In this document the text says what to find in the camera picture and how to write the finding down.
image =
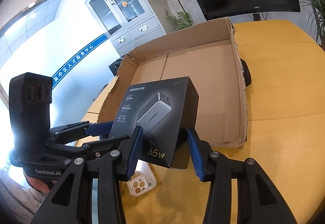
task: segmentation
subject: charger image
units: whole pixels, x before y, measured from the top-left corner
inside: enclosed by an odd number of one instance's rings
[[[159,92],[139,111],[136,125],[141,126],[143,133],[147,134],[171,111],[170,99]]]

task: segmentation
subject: ugreen logo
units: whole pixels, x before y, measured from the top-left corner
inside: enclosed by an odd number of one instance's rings
[[[35,169],[35,172],[39,175],[59,175],[61,176],[61,172],[58,171],[45,171],[45,170],[37,170]]]
[[[137,88],[131,88],[129,91],[133,92],[133,91],[138,91],[138,90],[144,90],[144,86],[143,87],[137,87]]]
[[[151,121],[158,113],[154,114],[148,121]]]

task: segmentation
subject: cabinet drawer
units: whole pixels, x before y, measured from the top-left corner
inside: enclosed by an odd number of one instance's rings
[[[119,36],[116,40],[112,41],[112,44],[114,48],[118,50],[133,40],[134,38],[130,35],[130,33],[126,32],[123,35]]]
[[[132,51],[133,49],[135,49],[136,47],[145,44],[155,38],[159,38],[161,36],[165,35],[164,31],[160,28],[157,29],[141,38],[138,38],[137,40],[129,43],[128,45],[125,45],[124,47],[120,48],[119,50],[117,50],[117,52],[119,53],[120,56],[123,56],[124,54],[129,53],[130,51]]]
[[[129,33],[134,39],[137,39],[157,27],[159,27],[159,23],[155,18],[151,18],[130,30]]]

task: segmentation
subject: drawer handle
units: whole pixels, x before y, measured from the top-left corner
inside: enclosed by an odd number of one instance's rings
[[[141,25],[141,28],[139,28],[139,30],[142,32],[142,31],[145,31],[148,29],[148,26],[147,25]]]

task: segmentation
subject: person's hand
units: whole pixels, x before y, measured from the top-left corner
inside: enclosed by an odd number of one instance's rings
[[[36,190],[45,194],[48,194],[50,192],[50,188],[48,188],[48,186],[42,180],[30,177],[26,175],[25,172],[24,172],[24,176],[26,178],[27,183],[30,186],[34,187]]]

